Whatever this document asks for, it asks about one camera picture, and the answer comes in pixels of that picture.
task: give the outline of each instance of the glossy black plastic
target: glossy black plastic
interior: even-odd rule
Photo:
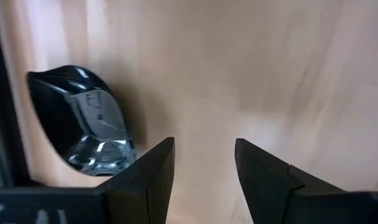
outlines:
[[[106,83],[67,65],[29,72],[37,116],[56,151],[87,175],[115,175],[136,159],[122,110]]]
[[[95,188],[0,188],[0,223],[164,224],[174,164],[166,138]]]
[[[378,192],[346,192],[244,139],[235,160],[254,223],[378,223]]]

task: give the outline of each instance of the wooden desk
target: wooden desk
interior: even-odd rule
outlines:
[[[0,0],[33,178],[93,186],[53,151],[25,84],[77,64],[119,98],[144,152],[176,137],[168,223],[251,223],[235,138],[346,190],[378,189],[378,0]]]

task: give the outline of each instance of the black computer mouse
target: black computer mouse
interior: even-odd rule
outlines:
[[[37,117],[60,156],[80,172],[115,175],[136,160],[125,119],[107,84],[86,68],[28,72]]]

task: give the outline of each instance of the wooden surface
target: wooden surface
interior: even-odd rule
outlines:
[[[67,167],[24,75],[78,64],[116,93],[141,152],[176,137],[168,223],[251,223],[235,138],[346,190],[378,189],[378,0],[0,0],[32,176]]]

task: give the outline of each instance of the wireless mouse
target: wireless mouse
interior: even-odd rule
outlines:
[[[136,160],[123,112],[107,84],[86,68],[28,72],[37,117],[59,155],[92,176],[115,175]]]

